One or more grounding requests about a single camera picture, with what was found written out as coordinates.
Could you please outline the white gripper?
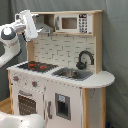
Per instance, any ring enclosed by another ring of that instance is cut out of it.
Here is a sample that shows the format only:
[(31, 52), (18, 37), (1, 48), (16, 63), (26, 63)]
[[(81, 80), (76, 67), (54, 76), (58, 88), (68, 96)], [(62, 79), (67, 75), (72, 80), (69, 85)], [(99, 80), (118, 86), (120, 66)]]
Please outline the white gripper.
[(36, 29), (33, 18), (36, 14), (32, 14), (29, 10), (21, 11), (15, 15), (15, 30), (23, 32), (27, 42), (38, 37), (40, 30)]

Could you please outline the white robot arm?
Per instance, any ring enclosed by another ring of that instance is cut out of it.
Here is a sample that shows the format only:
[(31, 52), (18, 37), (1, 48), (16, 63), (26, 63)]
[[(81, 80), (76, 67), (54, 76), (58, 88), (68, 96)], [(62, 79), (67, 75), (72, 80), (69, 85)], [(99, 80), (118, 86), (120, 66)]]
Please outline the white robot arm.
[(29, 10), (15, 15), (15, 21), (0, 26), (0, 42), (4, 46), (4, 54), (0, 56), (0, 68), (21, 52), (18, 35), (22, 34), (27, 42), (38, 37), (40, 30), (36, 29), (32, 14)]

